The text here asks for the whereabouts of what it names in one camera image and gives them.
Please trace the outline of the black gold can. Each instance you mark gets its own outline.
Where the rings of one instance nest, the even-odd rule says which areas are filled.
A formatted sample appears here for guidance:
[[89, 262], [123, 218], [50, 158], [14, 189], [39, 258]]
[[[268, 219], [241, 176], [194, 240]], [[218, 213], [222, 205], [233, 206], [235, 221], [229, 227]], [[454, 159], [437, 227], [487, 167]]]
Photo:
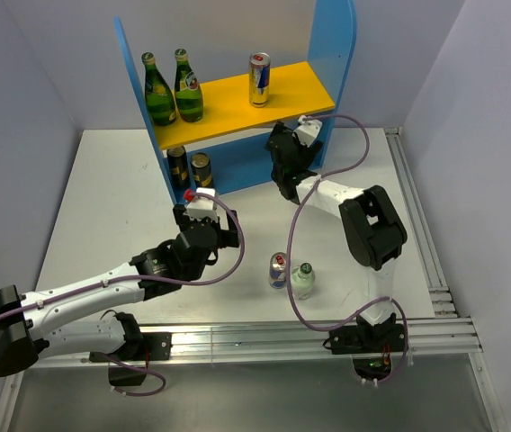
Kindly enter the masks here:
[[170, 148], [166, 155], [174, 188], [188, 189], [191, 182], [185, 148], [183, 146]]
[[190, 158], [193, 180], [197, 188], [213, 188], [211, 161], [206, 153], [195, 153]]

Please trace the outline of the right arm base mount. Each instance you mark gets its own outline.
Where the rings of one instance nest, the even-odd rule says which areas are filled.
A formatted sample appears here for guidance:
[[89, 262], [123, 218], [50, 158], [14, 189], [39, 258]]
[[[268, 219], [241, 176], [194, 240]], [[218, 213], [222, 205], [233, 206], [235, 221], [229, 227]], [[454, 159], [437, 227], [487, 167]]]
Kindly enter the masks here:
[[404, 326], [394, 317], [375, 326], [359, 318], [353, 326], [330, 331], [322, 346], [332, 355], [352, 356], [354, 371], [361, 379], [379, 382], [391, 375], [391, 355], [403, 353], [407, 342]]

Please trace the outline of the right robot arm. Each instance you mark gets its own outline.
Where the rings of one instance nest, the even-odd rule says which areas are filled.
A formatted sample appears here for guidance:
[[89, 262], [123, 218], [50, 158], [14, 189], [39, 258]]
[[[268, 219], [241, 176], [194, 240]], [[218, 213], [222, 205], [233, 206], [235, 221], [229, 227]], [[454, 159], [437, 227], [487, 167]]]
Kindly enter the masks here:
[[[367, 158], [371, 146], [365, 136], [365, 150], [351, 166], [317, 174], [311, 164], [323, 143], [318, 133], [325, 119], [332, 116], [302, 116], [300, 125], [291, 129], [278, 121], [264, 148], [271, 154], [272, 180], [281, 195], [297, 205], [288, 232], [286, 249], [286, 283], [289, 301], [296, 317], [306, 328], [317, 332], [340, 329], [356, 318], [366, 323], [356, 331], [361, 347], [374, 351], [389, 336], [384, 324], [399, 315], [402, 323], [407, 316], [393, 296], [393, 276], [408, 234], [386, 190], [375, 185], [367, 189], [353, 188], [329, 181], [330, 176], [343, 174], [359, 167]], [[353, 259], [367, 274], [365, 304], [350, 316], [331, 326], [318, 326], [305, 320], [298, 309], [293, 293], [291, 250], [298, 218], [305, 206], [312, 206], [337, 217], [342, 222], [345, 240]]]

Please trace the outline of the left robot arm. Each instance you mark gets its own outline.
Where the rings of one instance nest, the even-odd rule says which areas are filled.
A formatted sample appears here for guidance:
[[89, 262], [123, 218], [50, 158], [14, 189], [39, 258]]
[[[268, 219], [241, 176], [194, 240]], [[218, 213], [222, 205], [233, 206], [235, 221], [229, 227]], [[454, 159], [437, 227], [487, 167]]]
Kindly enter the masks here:
[[91, 351], [129, 360], [143, 336], [135, 318], [119, 313], [104, 322], [87, 316], [124, 304], [146, 302], [182, 287], [202, 286], [202, 273], [223, 248], [245, 248], [236, 211], [221, 227], [217, 206], [177, 204], [178, 235], [104, 274], [45, 291], [0, 289], [0, 377], [17, 374], [39, 360]]

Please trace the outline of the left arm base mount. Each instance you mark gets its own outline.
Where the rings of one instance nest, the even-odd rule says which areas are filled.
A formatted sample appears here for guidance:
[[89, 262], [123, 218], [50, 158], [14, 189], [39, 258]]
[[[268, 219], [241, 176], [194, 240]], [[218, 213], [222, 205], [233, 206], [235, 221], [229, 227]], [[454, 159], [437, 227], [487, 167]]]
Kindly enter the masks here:
[[[144, 333], [143, 340], [135, 349], [134, 354], [116, 355], [91, 352], [90, 363], [108, 364], [108, 382], [112, 390], [131, 397], [144, 397], [160, 393], [166, 387], [166, 378], [153, 372], [150, 364], [153, 361], [166, 361], [170, 358], [172, 334], [170, 332]], [[148, 376], [154, 376], [160, 385], [153, 391], [133, 391], [140, 387]]]

